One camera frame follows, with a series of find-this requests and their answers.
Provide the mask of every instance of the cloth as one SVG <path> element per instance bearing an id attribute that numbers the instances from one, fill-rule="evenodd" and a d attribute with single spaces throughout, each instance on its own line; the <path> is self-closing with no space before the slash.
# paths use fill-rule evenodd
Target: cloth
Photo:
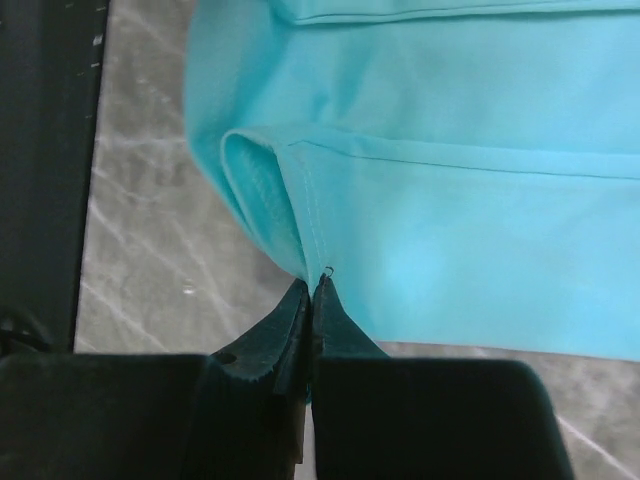
<path id="1" fill-rule="evenodd" d="M 193 155 L 375 339 L 640 360 L 640 0 L 489 3 L 200 0 Z"/>

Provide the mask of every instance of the garment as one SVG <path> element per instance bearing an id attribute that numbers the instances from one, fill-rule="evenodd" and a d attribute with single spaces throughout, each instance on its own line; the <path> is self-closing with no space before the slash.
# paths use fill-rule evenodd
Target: garment
<path id="1" fill-rule="evenodd" d="M 640 0 L 200 0 L 185 92 L 247 235 L 373 338 L 640 360 Z"/>

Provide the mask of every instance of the gray floor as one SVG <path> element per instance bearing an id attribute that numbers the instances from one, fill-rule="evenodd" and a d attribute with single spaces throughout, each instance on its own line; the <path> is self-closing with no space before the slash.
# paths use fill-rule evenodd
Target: gray floor
<path id="1" fill-rule="evenodd" d="M 77 334 L 81 351 L 212 352 L 262 318 L 291 281 L 243 236 L 190 161 L 181 77 L 193 4 L 112 0 Z M 551 392 L 578 478 L 640 480 L 640 364 L 384 347 L 398 356 L 525 360 Z M 314 478 L 307 452 L 301 479 Z"/>

